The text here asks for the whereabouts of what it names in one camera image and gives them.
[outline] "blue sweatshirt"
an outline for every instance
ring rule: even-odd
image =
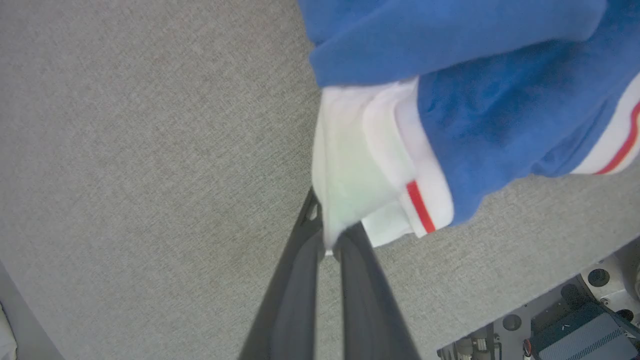
[[[623,93],[640,89],[637,1],[300,0],[300,8],[319,86],[419,77],[420,123],[451,191],[452,224],[518,177],[604,174],[637,154],[636,95],[620,115],[628,131],[603,135],[618,126]],[[600,167],[598,142],[616,151],[582,171]]]

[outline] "red stripe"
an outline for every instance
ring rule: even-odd
[[[427,234],[436,231],[436,227],[433,226],[433,222],[431,221],[431,216],[429,216],[429,212],[424,206],[424,201],[422,200],[420,189],[418,189],[418,184],[415,181],[412,181],[406,186],[406,189],[409,191],[409,197],[411,198],[413,207],[418,213],[422,226],[424,226],[424,230]]]
[[[627,140],[622,144],[622,147],[611,162],[596,174],[602,175],[614,170],[625,159],[629,151],[631,151],[638,137],[638,116],[640,116],[640,102],[638,102],[634,110],[631,111],[631,130],[629,131]]]

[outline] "circular hole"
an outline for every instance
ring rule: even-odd
[[[609,279],[609,273],[604,269],[593,270],[589,273],[589,276],[587,276],[589,283],[596,288],[605,286],[609,283]]]
[[[634,312],[629,309],[618,310],[616,311],[616,314],[622,316],[628,322],[634,321]]]
[[[507,315],[502,319],[502,326],[508,331],[516,331],[522,326],[522,319],[518,315]]]

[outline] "folded cloth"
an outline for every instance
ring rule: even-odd
[[[422,236],[468,220],[518,177],[614,173],[637,155],[635,1],[487,1],[500,11],[479,19],[457,1],[342,3],[301,0],[323,86],[313,182],[332,236],[361,219],[374,245]],[[571,16],[559,25],[549,22],[557,13],[527,6]],[[487,32],[503,22],[514,28]],[[454,24],[473,34],[447,43],[425,32]],[[379,81],[390,82],[350,86]]]
[[[16,360],[17,344],[0,304],[0,360]]]

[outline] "gray carpet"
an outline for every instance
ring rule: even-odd
[[[309,50],[294,0],[0,2],[0,261],[67,360],[236,356],[310,185]],[[424,356],[635,238],[639,176],[524,179],[380,249]]]

